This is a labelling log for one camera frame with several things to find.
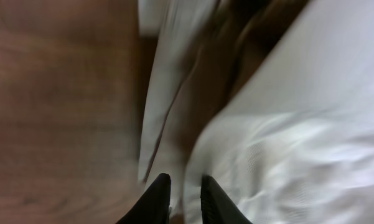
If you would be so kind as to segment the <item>beige cotton shorts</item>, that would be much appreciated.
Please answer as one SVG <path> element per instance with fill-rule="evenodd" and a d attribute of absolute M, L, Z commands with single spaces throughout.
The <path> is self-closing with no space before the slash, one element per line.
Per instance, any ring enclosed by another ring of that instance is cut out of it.
<path fill-rule="evenodd" d="M 212 176 L 251 223 L 374 223 L 374 0 L 139 1 L 158 43 L 138 179 L 203 223 Z"/>

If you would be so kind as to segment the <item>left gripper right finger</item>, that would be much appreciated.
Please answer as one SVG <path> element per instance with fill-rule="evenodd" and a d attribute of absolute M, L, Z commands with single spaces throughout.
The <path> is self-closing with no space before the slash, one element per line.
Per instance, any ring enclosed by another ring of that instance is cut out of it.
<path fill-rule="evenodd" d="M 210 175 L 202 176 L 200 202 L 203 224 L 252 224 Z"/>

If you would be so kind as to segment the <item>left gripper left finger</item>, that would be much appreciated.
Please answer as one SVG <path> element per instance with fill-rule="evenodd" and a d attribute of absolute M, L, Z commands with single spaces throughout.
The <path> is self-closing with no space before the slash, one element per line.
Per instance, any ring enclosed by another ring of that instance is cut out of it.
<path fill-rule="evenodd" d="M 168 224 L 171 177 L 161 173 L 116 224 Z"/>

